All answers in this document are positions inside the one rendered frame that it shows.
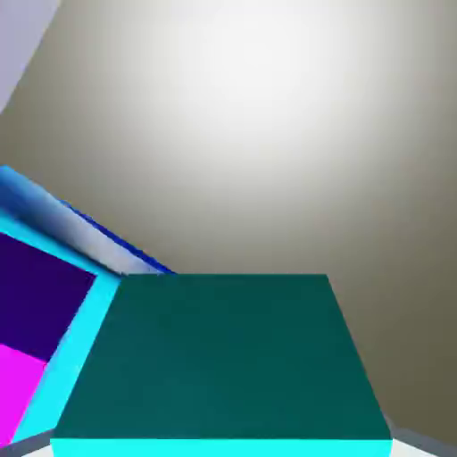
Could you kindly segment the small magenta cube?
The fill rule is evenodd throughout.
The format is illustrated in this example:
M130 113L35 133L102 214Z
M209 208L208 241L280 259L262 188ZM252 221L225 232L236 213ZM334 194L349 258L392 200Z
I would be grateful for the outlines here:
M0 447L11 443L95 278L0 233Z

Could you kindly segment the large light blue box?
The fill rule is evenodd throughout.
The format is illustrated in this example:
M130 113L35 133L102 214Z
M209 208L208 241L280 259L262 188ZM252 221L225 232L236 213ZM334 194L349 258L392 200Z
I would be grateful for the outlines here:
M0 166L0 232L96 276L12 440L47 439L62 414L123 274L168 268L12 168Z

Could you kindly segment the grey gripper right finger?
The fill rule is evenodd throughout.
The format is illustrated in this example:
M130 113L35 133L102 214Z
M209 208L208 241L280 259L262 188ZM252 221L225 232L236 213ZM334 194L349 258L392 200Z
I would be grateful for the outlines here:
M457 446L389 424L393 438L389 457L457 457Z

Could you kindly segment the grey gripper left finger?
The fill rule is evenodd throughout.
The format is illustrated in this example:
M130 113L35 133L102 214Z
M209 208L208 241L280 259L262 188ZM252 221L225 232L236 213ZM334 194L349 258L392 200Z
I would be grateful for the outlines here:
M23 457L26 454L43 449L50 445L50 439L53 433L54 431L50 429L2 447L0 448L0 457Z

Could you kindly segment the small cyan cube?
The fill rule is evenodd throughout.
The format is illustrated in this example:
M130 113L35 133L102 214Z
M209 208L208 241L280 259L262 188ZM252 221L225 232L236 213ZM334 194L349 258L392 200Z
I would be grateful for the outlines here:
M54 457L389 457L323 274L123 279Z

